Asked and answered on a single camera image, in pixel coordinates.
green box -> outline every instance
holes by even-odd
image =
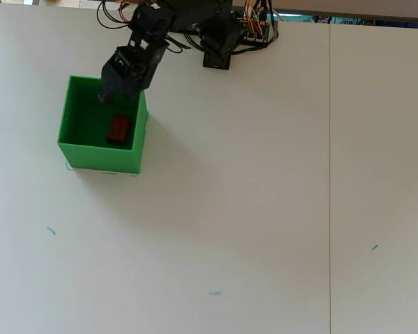
[[[57,143],[73,168],[139,173],[148,112],[144,92],[98,101],[100,79],[70,76]],[[132,119],[125,145],[107,142],[114,114]]]

white surface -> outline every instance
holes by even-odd
[[[330,112],[332,333],[418,333],[418,30],[332,26]]]
[[[129,31],[0,6],[0,334],[328,333],[328,27],[281,26],[229,72],[167,54],[143,172],[113,176],[56,135]]]

teal mark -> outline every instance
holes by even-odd
[[[52,228],[50,228],[49,226],[48,226],[48,230],[53,234],[53,235],[56,235],[57,233],[56,233],[56,231],[55,230],[53,230]]]
[[[65,161],[65,168],[67,168],[68,170],[74,170],[74,168],[71,167],[71,165],[68,163],[68,161]]]

red object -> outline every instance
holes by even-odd
[[[113,115],[113,121],[110,125],[110,131],[107,134],[107,140],[115,144],[124,144],[127,138],[128,127],[130,125],[130,117]]]

electrical wire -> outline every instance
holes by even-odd
[[[123,10],[124,10],[124,8],[127,8],[129,5],[130,5],[129,3],[126,3],[124,1],[122,1],[121,5],[119,6],[119,9],[118,9],[119,16],[126,23],[128,23],[129,21],[128,21],[128,19],[125,18]]]
[[[184,37],[185,37],[186,41],[187,41],[189,44],[191,44],[191,46],[193,46],[195,49],[197,49],[197,50],[199,50],[199,51],[201,51],[201,52],[204,52],[203,47],[202,47],[201,45],[198,45],[198,44],[194,41],[194,39],[193,39],[192,37],[190,37],[190,35],[189,35],[188,33],[185,33],[185,34],[184,34]]]
[[[167,49],[172,53],[172,54],[181,54],[183,52],[183,48],[182,47],[178,47],[179,51],[175,51],[172,50],[170,47],[167,47]]]
[[[277,31],[277,27],[276,27],[275,20],[274,20],[274,9],[272,8],[272,0],[268,0],[268,6],[270,8],[270,13],[271,13],[271,26],[272,26],[272,30],[274,32],[273,37],[262,45],[258,45],[256,47],[247,47],[247,48],[244,48],[244,49],[241,49],[241,50],[233,51],[232,52],[233,55],[243,54],[243,53],[249,52],[249,51],[257,51],[257,50],[265,49],[279,37],[279,32]]]
[[[99,3],[98,9],[96,10],[96,18],[98,19],[98,22],[101,26],[103,26],[106,29],[111,29],[111,30],[116,30],[116,29],[122,29],[125,28],[126,26],[128,26],[127,22],[124,21],[120,21],[118,19],[116,19],[115,17],[113,17],[109,11],[107,10],[107,7],[105,6],[105,2],[106,0],[102,0]],[[102,11],[104,12],[104,15],[107,17],[107,19],[109,19],[110,21],[117,23],[117,24],[123,24],[122,26],[107,26],[105,24],[102,23],[102,21],[99,18],[99,11],[102,7]]]

